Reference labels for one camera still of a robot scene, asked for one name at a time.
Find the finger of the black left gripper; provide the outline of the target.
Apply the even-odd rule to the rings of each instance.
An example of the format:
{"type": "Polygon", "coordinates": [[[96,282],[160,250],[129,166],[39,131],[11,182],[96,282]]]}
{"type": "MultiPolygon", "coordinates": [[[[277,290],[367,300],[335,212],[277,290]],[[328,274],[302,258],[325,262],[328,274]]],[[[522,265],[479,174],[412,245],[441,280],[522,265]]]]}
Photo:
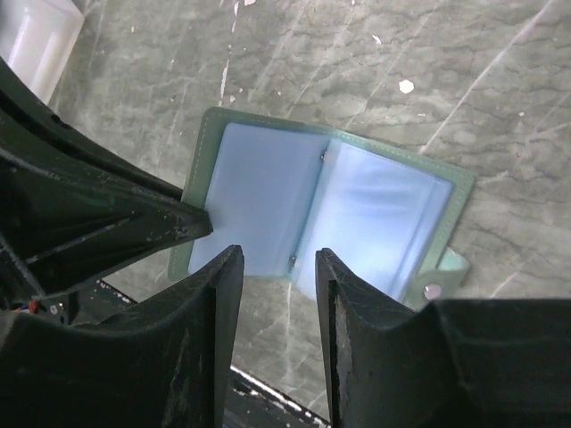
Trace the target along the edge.
{"type": "Polygon", "coordinates": [[[182,192],[63,122],[1,68],[1,288],[52,294],[209,235],[182,192]]]}

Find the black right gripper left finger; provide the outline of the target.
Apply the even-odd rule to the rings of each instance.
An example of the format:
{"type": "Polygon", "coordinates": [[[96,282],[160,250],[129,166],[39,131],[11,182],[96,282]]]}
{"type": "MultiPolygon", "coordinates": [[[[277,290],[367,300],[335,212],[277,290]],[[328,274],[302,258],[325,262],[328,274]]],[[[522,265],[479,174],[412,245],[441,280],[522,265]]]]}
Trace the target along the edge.
{"type": "Polygon", "coordinates": [[[232,245],[97,324],[4,313],[2,426],[222,426],[243,284],[232,245]]]}

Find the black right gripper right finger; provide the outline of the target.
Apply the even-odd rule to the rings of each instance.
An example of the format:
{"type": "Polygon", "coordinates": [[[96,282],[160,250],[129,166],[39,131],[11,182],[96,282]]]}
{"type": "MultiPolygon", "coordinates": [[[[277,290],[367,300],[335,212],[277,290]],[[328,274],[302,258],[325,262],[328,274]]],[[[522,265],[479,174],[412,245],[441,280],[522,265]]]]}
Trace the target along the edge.
{"type": "Polygon", "coordinates": [[[334,427],[567,427],[570,303],[434,300],[413,311],[316,254],[334,427]]]}

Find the green card holder wallet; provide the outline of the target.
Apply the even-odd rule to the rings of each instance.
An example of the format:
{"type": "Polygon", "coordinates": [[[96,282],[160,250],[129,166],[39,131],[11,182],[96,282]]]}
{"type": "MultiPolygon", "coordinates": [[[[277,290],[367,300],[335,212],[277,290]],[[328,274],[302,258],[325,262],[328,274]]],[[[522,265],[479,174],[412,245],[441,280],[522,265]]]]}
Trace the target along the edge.
{"type": "Polygon", "coordinates": [[[169,276],[237,244],[247,276],[284,279],[314,297],[315,255],[328,248],[420,309],[454,294],[469,270],[449,240],[474,182],[466,169],[364,136],[213,107],[182,194],[213,230],[172,250],[169,276]]]}

